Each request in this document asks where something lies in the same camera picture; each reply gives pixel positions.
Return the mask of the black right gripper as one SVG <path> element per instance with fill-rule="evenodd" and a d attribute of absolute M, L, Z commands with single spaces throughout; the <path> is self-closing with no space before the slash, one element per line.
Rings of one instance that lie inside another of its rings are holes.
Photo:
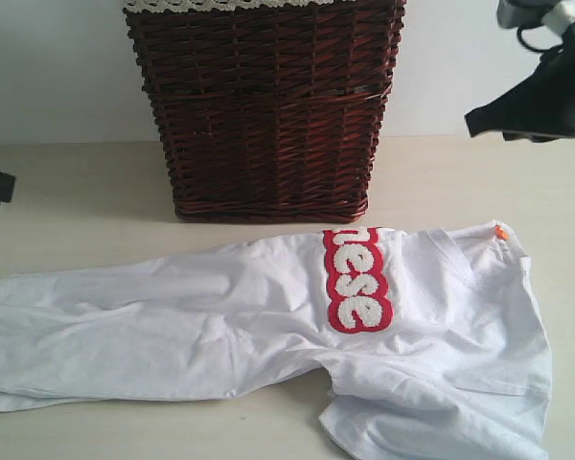
<path fill-rule="evenodd" d="M 471 138 L 490 132 L 501 133 L 506 142 L 575 138 L 575 23 L 559 45 L 541 54 L 518 96 L 505 94 L 471 110 L 464 120 Z"/>

